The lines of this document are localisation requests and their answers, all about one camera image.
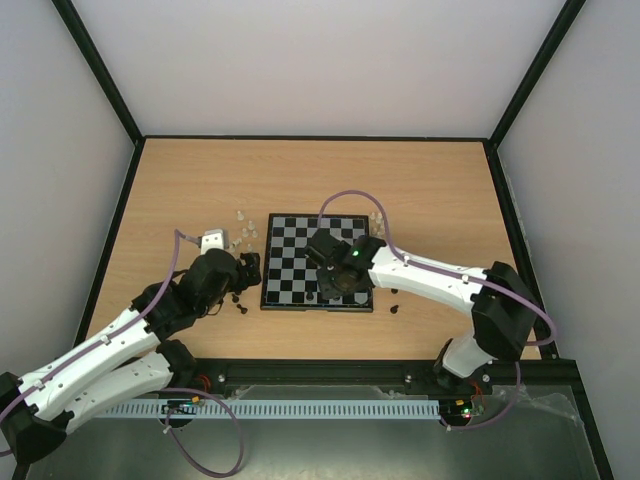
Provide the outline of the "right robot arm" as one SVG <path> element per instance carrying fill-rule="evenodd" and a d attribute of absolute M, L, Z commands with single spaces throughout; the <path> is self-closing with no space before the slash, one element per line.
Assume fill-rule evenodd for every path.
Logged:
<path fill-rule="evenodd" d="M 493 361 L 516 363 L 540 314 L 518 273 L 495 262 L 482 269 L 450 265 L 400 250 L 368 235 L 349 244 L 327 229 L 313 234 L 306 256 L 317 267 L 323 298 L 336 299 L 366 288 L 404 291 L 444 304 L 471 320 L 470 330 L 448 340 L 432 377 L 455 392 Z"/>

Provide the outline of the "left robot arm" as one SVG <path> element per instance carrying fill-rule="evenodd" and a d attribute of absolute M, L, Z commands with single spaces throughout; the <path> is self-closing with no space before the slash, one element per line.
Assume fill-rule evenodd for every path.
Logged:
<path fill-rule="evenodd" d="M 1 375 L 1 433 L 7 454 L 29 465 L 80 426 L 121 403 L 192 379 L 196 361 L 174 334 L 261 281 L 260 257 L 221 249 L 152 284 L 101 331 L 49 364 Z"/>

